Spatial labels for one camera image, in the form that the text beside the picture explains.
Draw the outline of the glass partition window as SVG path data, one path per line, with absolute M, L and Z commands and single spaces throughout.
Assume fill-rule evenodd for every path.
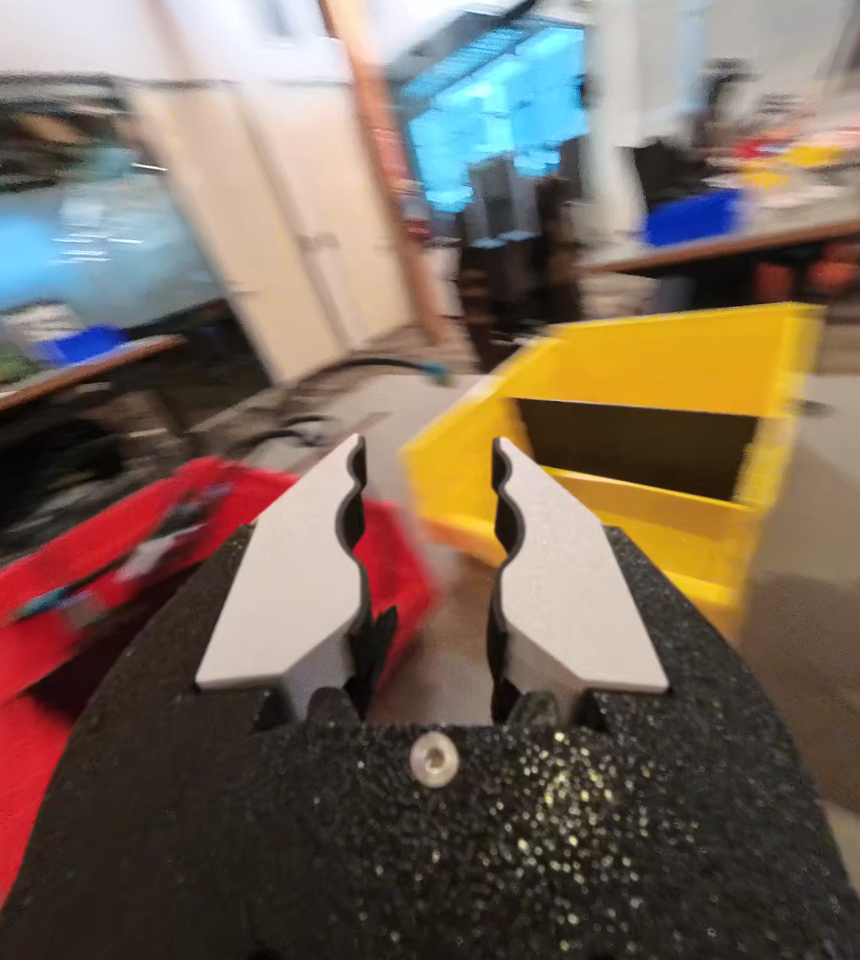
M 135 330 L 225 305 L 124 82 L 0 73 L 0 329 L 58 305 Z

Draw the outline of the white double door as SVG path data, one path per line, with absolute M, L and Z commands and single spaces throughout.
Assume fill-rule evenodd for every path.
M 349 86 L 253 80 L 243 97 L 344 348 L 405 327 L 411 300 Z

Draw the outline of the framed marker tag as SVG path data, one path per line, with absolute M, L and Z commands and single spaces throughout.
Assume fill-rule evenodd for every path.
M 24 346 L 72 337 L 84 329 L 74 309 L 63 301 L 36 300 L 0 311 L 1 324 Z

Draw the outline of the small blue bin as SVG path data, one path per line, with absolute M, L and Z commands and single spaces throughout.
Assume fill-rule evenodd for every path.
M 60 369 L 95 361 L 130 342 L 123 330 L 98 324 L 44 341 L 39 346 L 39 352 L 47 364 Z

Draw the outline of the black bin divider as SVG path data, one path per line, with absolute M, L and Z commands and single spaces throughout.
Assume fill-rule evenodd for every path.
M 744 414 L 516 398 L 543 467 L 718 501 L 735 496 L 758 419 Z

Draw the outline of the black chair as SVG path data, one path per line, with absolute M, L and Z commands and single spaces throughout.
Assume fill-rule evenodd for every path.
M 583 317 L 571 185 L 558 174 L 537 180 L 535 233 L 476 242 L 460 235 L 456 286 L 461 324 L 484 374 L 547 326 Z

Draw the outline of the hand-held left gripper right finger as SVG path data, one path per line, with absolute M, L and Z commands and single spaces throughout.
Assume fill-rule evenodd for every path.
M 488 610 L 493 722 L 532 694 L 565 724 L 594 724 L 596 694 L 669 694 L 603 522 L 508 438 L 492 443 L 491 484 L 506 553 Z

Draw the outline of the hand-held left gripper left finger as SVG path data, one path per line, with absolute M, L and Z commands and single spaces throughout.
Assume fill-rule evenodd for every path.
M 274 691 L 303 720 L 317 690 L 354 676 L 349 636 L 371 614 L 353 552 L 365 454 L 364 436 L 350 435 L 258 516 L 196 671 L 200 691 Z

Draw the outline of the computer monitor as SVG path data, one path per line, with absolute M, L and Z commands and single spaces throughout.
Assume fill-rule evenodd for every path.
M 540 233 L 536 179 L 520 174 L 515 160 L 514 153 L 502 152 L 468 167 L 471 199 L 463 219 L 472 242 Z

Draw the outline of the red storage bin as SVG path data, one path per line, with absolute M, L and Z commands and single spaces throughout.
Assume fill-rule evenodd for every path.
M 196 569 L 296 480 L 196 459 L 0 571 L 0 900 L 106 674 Z

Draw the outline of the exterior window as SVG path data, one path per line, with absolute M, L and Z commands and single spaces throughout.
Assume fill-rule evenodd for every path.
M 522 176 L 557 169 L 589 132 L 584 28 L 525 16 L 461 42 L 394 90 L 413 173 L 431 210 L 471 200 L 470 170 L 509 157 Z

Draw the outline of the large blue bin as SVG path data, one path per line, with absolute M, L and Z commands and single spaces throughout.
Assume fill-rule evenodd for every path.
M 743 190 L 726 188 L 660 203 L 646 214 L 642 239 L 661 248 L 733 234 L 740 225 L 744 198 Z

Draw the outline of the long brown-edged table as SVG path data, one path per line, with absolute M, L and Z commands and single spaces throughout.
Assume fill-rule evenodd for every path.
M 162 354 L 182 348 L 186 342 L 186 337 L 180 334 L 157 335 L 127 342 L 85 362 L 41 372 L 0 390 L 0 414 L 86 383 L 108 381 L 117 372 L 129 372 Z

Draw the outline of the large yellow storage bin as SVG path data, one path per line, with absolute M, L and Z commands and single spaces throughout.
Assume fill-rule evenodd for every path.
M 730 642 L 748 575 L 796 446 L 820 309 L 779 303 L 551 327 L 410 441 L 401 454 L 412 507 L 434 541 L 497 566 L 491 449 L 507 438 L 532 461 L 515 399 L 751 416 L 755 438 L 735 496 L 718 501 L 539 465 L 618 528 Z

